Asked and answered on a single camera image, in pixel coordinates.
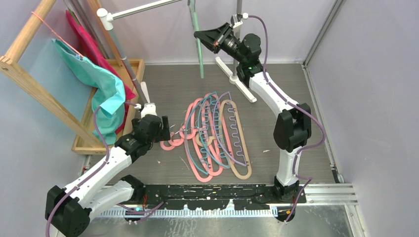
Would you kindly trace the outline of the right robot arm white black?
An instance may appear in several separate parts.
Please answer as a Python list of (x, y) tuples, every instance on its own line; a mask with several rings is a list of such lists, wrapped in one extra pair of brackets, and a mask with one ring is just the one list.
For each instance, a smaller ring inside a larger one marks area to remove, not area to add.
[(222, 26), (194, 32), (211, 52), (226, 52), (239, 62), (236, 67), (239, 80), (269, 106), (276, 118), (273, 138), (280, 149), (279, 169), (274, 178), (272, 191), (277, 201), (288, 202), (298, 192), (299, 180), (296, 177), (298, 149), (307, 144), (311, 137), (311, 109), (308, 104), (299, 104), (288, 97), (271, 79), (259, 56), (260, 37), (250, 33), (242, 40), (235, 37), (233, 27)]

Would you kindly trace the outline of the light blue wire hanger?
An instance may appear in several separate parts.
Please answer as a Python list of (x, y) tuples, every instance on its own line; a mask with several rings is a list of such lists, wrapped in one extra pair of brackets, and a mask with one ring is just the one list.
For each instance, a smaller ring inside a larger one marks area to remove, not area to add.
[(209, 171), (213, 172), (210, 162), (215, 162), (218, 170), (229, 169), (230, 161), (226, 156), (225, 145), (223, 144), (222, 122), (220, 121), (220, 101), (216, 92), (208, 93), (199, 102), (199, 118), (197, 119), (198, 141), (202, 143), (201, 152), (205, 154), (201, 159), (207, 165)]

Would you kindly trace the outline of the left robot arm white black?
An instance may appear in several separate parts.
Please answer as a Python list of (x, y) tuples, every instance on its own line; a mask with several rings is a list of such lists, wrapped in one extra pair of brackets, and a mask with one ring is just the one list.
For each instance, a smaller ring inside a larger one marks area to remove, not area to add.
[(105, 210), (122, 202), (140, 203), (144, 184), (126, 175), (109, 188), (104, 186), (119, 172), (145, 155), (154, 143), (170, 139), (167, 116), (145, 115), (132, 120), (133, 130), (121, 136), (105, 157), (81, 177), (63, 188), (52, 187), (46, 198), (45, 235), (54, 226), (66, 237), (78, 237)]

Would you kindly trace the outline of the purple wire hanger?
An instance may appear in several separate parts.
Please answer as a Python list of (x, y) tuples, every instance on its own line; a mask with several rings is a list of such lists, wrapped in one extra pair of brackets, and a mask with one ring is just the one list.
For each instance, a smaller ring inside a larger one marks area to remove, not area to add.
[(229, 91), (227, 91), (218, 96), (216, 102), (214, 103), (214, 108), (211, 110), (212, 121), (214, 123), (213, 128), (215, 129), (215, 137), (218, 141), (219, 147), (222, 148), (222, 150), (224, 151), (224, 154), (227, 160), (229, 162), (230, 161), (232, 162), (232, 164), (230, 164), (230, 167), (233, 167), (235, 163), (238, 165), (247, 167), (246, 161), (243, 163), (234, 159), (232, 144), (231, 144), (229, 133), (227, 130), (227, 125), (226, 125), (224, 116), (222, 114), (223, 109), (221, 108), (221, 103), (220, 103), (220, 99), (227, 94), (229, 96), (229, 100), (227, 101), (227, 103), (230, 103), (232, 105), (231, 94)]

